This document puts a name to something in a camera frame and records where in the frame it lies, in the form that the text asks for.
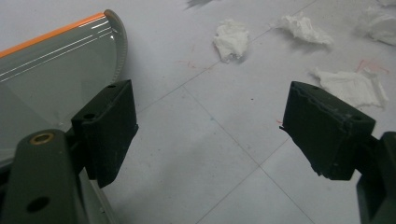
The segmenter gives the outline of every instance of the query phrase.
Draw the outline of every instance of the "crumpled tissue paper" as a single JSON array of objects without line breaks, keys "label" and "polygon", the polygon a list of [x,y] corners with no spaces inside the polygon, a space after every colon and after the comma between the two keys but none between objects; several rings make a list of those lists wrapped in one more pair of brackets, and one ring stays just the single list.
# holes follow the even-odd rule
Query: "crumpled tissue paper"
[{"label": "crumpled tissue paper", "polygon": [[312,75],[320,79],[325,91],[355,107],[375,105],[385,108],[389,100],[377,75],[368,70],[361,73],[330,73],[316,68]]},{"label": "crumpled tissue paper", "polygon": [[229,62],[233,56],[239,59],[248,50],[248,30],[245,24],[231,19],[221,21],[217,34],[214,43],[223,62]]},{"label": "crumpled tissue paper", "polygon": [[329,47],[331,47],[334,43],[334,40],[331,36],[327,35],[319,28],[314,28],[311,24],[311,20],[307,17],[304,17],[302,13],[295,17],[283,16],[277,22],[275,28],[290,31],[294,37],[298,37],[310,43],[324,44]]},{"label": "crumpled tissue paper", "polygon": [[369,7],[360,17],[358,31],[374,40],[396,45],[396,17]]}]

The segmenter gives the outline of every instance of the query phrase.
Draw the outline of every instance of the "white tile floor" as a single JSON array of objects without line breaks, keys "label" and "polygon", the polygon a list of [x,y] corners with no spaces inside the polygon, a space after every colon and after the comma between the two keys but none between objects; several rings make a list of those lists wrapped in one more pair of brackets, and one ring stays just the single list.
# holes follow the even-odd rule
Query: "white tile floor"
[{"label": "white tile floor", "polygon": [[[188,2],[204,3],[189,7]],[[121,223],[360,223],[355,185],[317,176],[278,129],[292,80],[317,84],[309,69],[380,76],[386,110],[374,135],[396,131],[396,48],[354,35],[375,0],[130,0],[0,3],[0,49],[111,8],[128,32],[122,78],[131,78],[140,130],[117,180],[105,188]],[[302,11],[334,37],[326,50],[269,24]],[[220,63],[218,22],[244,22],[251,37],[240,63]]]}]

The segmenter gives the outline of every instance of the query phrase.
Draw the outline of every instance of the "screw hole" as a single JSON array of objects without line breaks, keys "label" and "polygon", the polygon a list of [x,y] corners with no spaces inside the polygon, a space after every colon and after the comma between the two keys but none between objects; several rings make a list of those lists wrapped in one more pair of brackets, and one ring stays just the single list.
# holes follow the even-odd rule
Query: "screw hole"
[{"label": "screw hole", "polygon": [[84,115],[84,119],[93,119],[93,118],[95,118],[94,114],[86,114],[86,115]]},{"label": "screw hole", "polygon": [[30,144],[36,146],[46,144],[52,140],[53,136],[53,133],[40,133],[30,139]]},{"label": "screw hole", "polygon": [[49,197],[39,197],[32,200],[26,207],[29,213],[35,213],[45,208],[50,203]]}]

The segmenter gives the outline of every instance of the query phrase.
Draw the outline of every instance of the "floor tile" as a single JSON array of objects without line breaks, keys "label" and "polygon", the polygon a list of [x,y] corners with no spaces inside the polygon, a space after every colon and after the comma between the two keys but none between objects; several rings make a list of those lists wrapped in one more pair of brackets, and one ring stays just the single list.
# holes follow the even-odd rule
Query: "floor tile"
[{"label": "floor tile", "polygon": [[291,139],[262,168],[316,224],[360,223],[358,172],[351,181],[318,176]]},{"label": "floor tile", "polygon": [[249,37],[253,40],[268,31],[271,25],[275,24],[281,16],[294,14],[312,4],[315,0],[214,0],[206,2],[209,3],[202,7],[189,9],[196,12],[193,15],[196,22],[201,23],[214,35],[220,21],[225,19],[240,21],[247,26]]},{"label": "floor tile", "polygon": [[318,0],[302,12],[311,19],[314,27],[322,29],[334,39],[333,53],[357,68],[361,60],[373,58],[384,48],[384,44],[357,32],[362,12],[375,4],[372,0]]},{"label": "floor tile", "polygon": [[257,168],[184,88],[138,123],[117,180],[105,188],[121,223],[195,223]]},{"label": "floor tile", "polygon": [[199,224],[307,224],[311,220],[262,171],[257,169]]},{"label": "floor tile", "polygon": [[250,45],[241,63],[219,63],[185,87],[219,124],[262,163],[287,135],[278,129],[293,80],[318,84],[309,70],[344,70],[350,66],[326,49],[302,43],[290,47],[275,30]]}]

